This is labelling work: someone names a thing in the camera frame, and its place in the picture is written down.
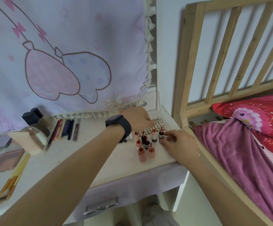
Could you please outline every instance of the person's left hand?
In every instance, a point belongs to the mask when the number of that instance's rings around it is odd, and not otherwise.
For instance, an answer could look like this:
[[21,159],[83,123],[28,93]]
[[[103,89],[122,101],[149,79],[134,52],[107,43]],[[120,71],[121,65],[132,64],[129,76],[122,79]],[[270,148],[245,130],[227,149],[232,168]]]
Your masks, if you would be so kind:
[[151,121],[148,113],[142,106],[130,107],[128,109],[120,108],[119,114],[125,117],[134,132],[155,126],[155,122]]

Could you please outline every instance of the hand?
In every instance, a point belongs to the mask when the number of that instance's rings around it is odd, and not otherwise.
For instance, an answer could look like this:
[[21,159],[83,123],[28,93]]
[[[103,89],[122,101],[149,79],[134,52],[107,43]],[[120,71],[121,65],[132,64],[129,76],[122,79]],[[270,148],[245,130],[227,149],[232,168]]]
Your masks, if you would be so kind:
[[181,165],[188,168],[191,163],[200,159],[196,140],[189,133],[182,130],[170,130],[165,132],[165,136],[168,136],[167,139],[160,139],[159,142]]
[[125,117],[134,132],[155,126],[155,122],[151,121],[148,113],[141,106],[130,107],[126,110],[121,108],[119,114],[122,114]]

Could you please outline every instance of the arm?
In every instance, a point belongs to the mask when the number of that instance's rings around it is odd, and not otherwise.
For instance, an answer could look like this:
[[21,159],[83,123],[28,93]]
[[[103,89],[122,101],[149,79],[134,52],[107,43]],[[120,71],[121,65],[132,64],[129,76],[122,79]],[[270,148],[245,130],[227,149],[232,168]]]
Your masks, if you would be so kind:
[[194,137],[182,130],[171,130],[165,135],[167,139],[160,143],[190,171],[222,225],[266,225],[201,161]]
[[[122,114],[134,131],[155,125],[142,107]],[[62,225],[124,134],[121,125],[109,125],[26,192],[0,217],[0,225]]]

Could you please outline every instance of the smartwatch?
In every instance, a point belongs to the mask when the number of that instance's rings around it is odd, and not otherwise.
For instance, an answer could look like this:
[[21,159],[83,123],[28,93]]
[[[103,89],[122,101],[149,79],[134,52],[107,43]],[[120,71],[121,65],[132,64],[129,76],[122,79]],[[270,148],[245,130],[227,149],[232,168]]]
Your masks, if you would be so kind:
[[122,127],[124,128],[125,130],[125,135],[124,137],[122,138],[122,140],[120,141],[123,142],[125,138],[127,138],[130,133],[131,133],[131,125],[130,123],[125,119],[125,117],[123,115],[114,115],[110,118],[108,118],[106,121],[105,121],[105,126],[107,127],[108,125],[110,124],[120,124],[122,125]]

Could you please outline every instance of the red pillow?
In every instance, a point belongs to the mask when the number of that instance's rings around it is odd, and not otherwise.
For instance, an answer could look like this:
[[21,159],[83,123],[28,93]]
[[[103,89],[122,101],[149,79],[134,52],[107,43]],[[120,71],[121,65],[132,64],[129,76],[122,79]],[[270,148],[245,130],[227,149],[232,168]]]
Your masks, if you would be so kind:
[[273,95],[238,102],[212,105],[224,117],[237,118],[251,128],[252,133],[273,152]]

